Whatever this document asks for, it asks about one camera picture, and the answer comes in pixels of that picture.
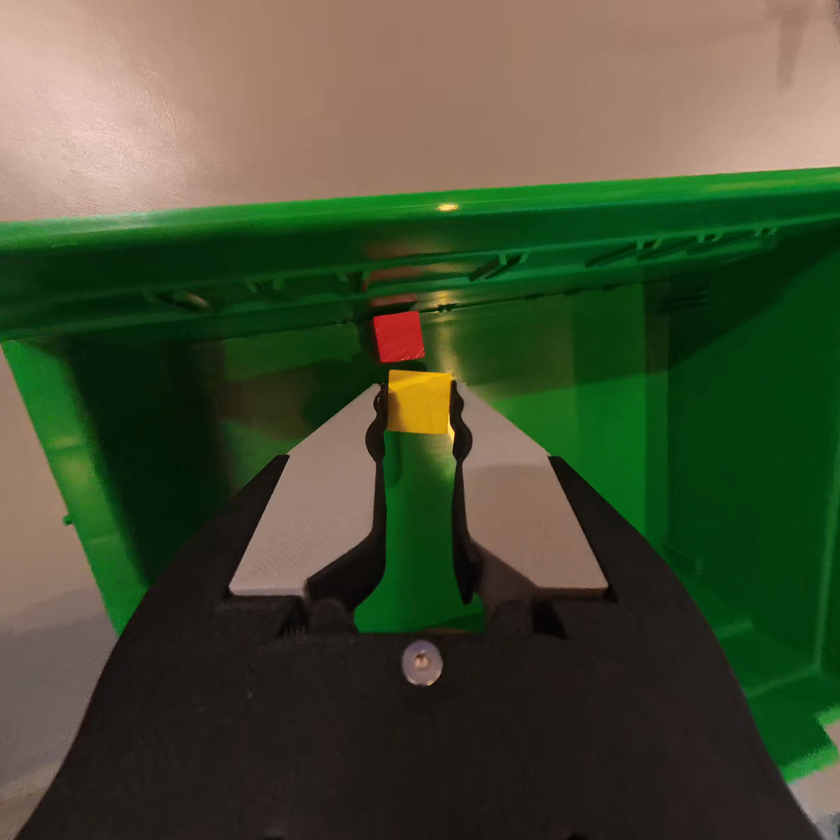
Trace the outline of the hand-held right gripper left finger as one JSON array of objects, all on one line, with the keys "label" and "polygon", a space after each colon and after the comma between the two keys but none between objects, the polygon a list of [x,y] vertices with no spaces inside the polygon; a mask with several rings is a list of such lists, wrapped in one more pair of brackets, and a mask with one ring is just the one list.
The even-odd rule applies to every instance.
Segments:
[{"label": "hand-held right gripper left finger", "polygon": [[236,596],[357,607],[385,571],[387,390],[372,385],[287,456],[230,582]]}]

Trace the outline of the grey desk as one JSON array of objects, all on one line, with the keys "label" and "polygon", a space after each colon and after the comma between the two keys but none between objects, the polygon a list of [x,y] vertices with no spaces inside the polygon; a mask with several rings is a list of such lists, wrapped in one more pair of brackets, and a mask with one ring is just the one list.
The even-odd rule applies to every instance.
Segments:
[{"label": "grey desk", "polygon": [[[2,223],[797,171],[717,130],[718,106],[756,123],[733,58],[640,68],[642,24],[692,47],[674,2],[588,26],[595,2],[139,6],[123,33],[174,52],[173,102],[116,67],[116,35],[21,2],[46,12],[32,40],[2,2],[25,93],[2,187],[81,175]],[[441,373],[416,361],[372,385]],[[384,441],[373,593],[231,594],[275,456],[143,595],[20,838],[820,838],[695,598],[568,462],[544,448],[606,592],[464,603],[454,431]]]}]

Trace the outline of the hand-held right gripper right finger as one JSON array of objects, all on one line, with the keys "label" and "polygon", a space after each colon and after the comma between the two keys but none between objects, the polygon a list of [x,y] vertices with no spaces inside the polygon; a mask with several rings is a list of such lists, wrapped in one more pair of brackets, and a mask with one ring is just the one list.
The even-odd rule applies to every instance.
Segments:
[{"label": "hand-held right gripper right finger", "polygon": [[550,454],[473,393],[452,384],[453,563],[464,603],[599,597],[607,579]]}]

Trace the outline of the small red cube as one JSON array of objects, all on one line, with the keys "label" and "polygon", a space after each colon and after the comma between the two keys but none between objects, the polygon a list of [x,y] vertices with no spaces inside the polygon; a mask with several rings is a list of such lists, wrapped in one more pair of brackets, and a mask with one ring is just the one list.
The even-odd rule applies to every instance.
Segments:
[{"label": "small red cube", "polygon": [[424,337],[419,313],[399,311],[374,316],[371,321],[379,362],[396,364],[425,357]]}]

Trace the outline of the green plastic bin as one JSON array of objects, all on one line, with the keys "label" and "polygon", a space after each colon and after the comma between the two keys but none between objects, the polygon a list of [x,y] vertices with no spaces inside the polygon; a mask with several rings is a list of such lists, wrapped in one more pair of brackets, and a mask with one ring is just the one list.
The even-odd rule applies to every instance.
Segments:
[{"label": "green plastic bin", "polygon": [[838,762],[838,168],[2,223],[2,349],[121,634],[277,455],[421,370],[665,558],[788,781]]}]

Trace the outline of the yellow cube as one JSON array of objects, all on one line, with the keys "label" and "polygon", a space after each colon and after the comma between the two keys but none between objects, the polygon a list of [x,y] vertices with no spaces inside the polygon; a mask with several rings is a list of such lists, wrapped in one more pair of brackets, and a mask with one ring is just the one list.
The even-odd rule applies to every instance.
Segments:
[{"label": "yellow cube", "polygon": [[447,435],[452,384],[448,373],[390,370],[387,430]]}]

